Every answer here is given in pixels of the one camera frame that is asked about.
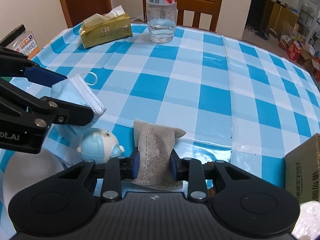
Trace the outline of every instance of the face mask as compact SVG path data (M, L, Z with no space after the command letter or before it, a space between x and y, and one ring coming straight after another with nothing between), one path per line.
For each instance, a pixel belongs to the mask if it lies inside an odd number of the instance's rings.
M81 77L81 75L86 73L94 75L95 82L93 84L86 83ZM79 74L70 79L62 80L54 84L51 89L52 98L82 106L88 106L93 110L94 117L86 126L55 124L58 133L70 142L72 142L75 137L84 134L89 128L91 128L106 111L106 108L88 87L88 85L93 86L97 83L97 75L93 72L86 73Z

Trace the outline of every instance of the clear plastic bottle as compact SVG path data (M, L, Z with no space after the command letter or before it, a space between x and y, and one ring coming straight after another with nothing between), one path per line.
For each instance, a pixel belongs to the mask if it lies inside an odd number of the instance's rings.
M173 39L177 25L177 0L146 0L151 40L165 43Z

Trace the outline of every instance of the checkered tablecloth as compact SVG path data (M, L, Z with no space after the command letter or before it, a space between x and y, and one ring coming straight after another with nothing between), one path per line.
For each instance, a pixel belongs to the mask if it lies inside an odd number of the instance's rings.
M92 90L107 111L95 127L112 131L126 155L137 118L184 129L175 145L181 158L225 160L283 187L283 157L319 132L320 93L310 75L263 49L182 27L173 41L155 44L143 24L132 25L132 37L84 49L78 30L68 30L33 60L68 77L97 74ZM23 78L11 83L39 98L50 95ZM80 161L76 145L54 127L44 147L71 164ZM12 154L0 152L2 175ZM0 239L12 235L9 223L3 210Z

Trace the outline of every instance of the red bag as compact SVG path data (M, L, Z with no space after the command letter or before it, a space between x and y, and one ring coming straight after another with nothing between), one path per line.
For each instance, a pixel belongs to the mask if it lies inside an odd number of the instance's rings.
M287 49L287 55L289 56L289 59L292 61L297 61L297 59L300 56L301 47L297 41L291 41L289 43L289 47Z

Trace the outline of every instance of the chair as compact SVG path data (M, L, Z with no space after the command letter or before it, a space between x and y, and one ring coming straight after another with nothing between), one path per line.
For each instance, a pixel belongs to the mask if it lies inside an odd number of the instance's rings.
M146 15L146 0L143 1L143 15ZM192 27L199 28L201 13L212 15L210 31L215 32L220 14L222 0L177 0L177 25L183 25L185 10L194 11Z

